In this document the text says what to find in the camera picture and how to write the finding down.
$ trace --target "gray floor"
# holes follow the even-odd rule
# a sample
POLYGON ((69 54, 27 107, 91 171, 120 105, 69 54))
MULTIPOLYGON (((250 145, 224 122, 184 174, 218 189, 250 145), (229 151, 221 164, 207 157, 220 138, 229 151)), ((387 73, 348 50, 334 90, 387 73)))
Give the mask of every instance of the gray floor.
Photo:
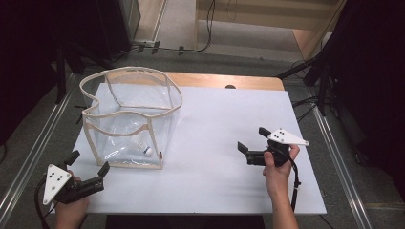
MULTIPOLYGON (((167 15, 165 14, 165 16, 173 17, 173 14, 169 12, 170 9, 176 7, 171 4, 179 3, 179 1, 169 1, 167 15)), ((292 63, 301 58, 290 31, 270 29, 274 34, 271 35, 272 45, 269 45, 264 40, 255 42, 253 40, 254 36, 251 36, 251 31, 257 33, 262 28, 247 28, 242 30, 247 31, 247 35, 238 33, 240 39, 233 39, 226 36, 219 38, 219 35, 215 32, 215 26, 213 45, 208 52, 186 53, 183 56, 178 56, 175 52, 159 52, 155 55, 150 52, 131 53, 121 58, 116 63, 116 67, 143 66, 170 72, 272 76, 289 69, 292 63)), ((169 37, 176 37, 168 31, 165 32, 165 28, 171 28, 169 25, 162 24, 160 28, 158 39, 162 41, 161 45, 163 47, 176 48, 182 45, 177 42, 186 42, 185 38, 169 39, 169 37)), ((227 28, 227 30, 231 32, 239 28, 227 28)), ((99 71, 101 71, 100 68, 89 67, 85 74, 99 71)), ((291 101, 309 96, 308 89, 303 85, 302 80, 295 75, 285 79, 284 85, 291 101)), ((46 171, 45 168, 48 164, 55 163, 56 160, 59 160, 73 149, 78 131, 81 128, 80 124, 75 124, 80 110, 75 108, 74 105, 83 105, 82 95, 77 89, 77 84, 73 85, 73 88, 72 97, 66 107, 65 114, 61 116, 59 123, 56 125, 53 135, 48 141, 48 146, 44 149, 43 156, 33 170, 31 179, 28 181, 24 192, 21 193, 21 197, 16 203, 5 228, 40 228, 39 220, 33 208, 34 187, 46 171)), ((5 195, 11 186, 37 137, 40 135, 42 127, 54 108, 54 99, 55 90, 52 90, 38 103, 7 142, 9 154, 0 165, 0 172, 3 175, 0 183, 2 195, 5 195)), ((297 108, 297 116, 304 113, 308 108, 308 106, 297 108)), ((353 178, 354 185, 366 207, 373 228, 405 228, 404 204, 393 186, 391 178, 378 168, 363 167, 355 162, 354 149, 348 141, 339 120, 330 114, 328 109, 327 112, 330 129, 353 178)), ((323 217, 333 228, 356 228, 357 224, 352 208, 349 205, 347 195, 344 192, 313 113, 300 122, 300 128, 304 138, 311 142, 308 147, 309 157, 319 188, 325 193, 324 201, 328 213, 323 217)), ((320 216, 298 216, 297 218, 301 228, 330 228, 320 216)), ((271 228, 271 215, 264 216, 264 220, 266 228, 271 228)), ((53 215, 49 216, 49 223, 50 225, 53 224, 53 215)), ((103 228, 104 223, 105 216, 90 215, 86 219, 83 228, 103 228)), ((176 224, 175 228, 192 228, 190 223, 193 222, 183 220, 173 223, 176 224)))

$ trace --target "transparent plastic bag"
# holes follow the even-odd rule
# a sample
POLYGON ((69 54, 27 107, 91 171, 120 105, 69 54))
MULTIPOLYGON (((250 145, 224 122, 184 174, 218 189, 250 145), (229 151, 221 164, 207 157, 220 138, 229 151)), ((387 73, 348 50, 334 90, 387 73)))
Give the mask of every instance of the transparent plastic bag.
POLYGON ((84 78, 83 129, 98 165, 162 169, 182 105, 166 73, 126 67, 84 78))

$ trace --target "finger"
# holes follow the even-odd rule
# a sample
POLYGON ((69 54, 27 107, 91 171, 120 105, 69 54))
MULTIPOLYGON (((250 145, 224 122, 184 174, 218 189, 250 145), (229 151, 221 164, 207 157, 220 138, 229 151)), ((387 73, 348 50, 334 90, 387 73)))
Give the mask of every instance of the finger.
POLYGON ((273 154, 269 151, 266 151, 264 153, 264 157, 265 157, 265 164, 266 166, 270 166, 273 167, 274 166, 274 157, 273 154))
POLYGON ((297 145, 289 145, 291 150, 289 151, 289 156, 291 159, 295 159, 298 156, 298 153, 300 152, 300 148, 297 145))

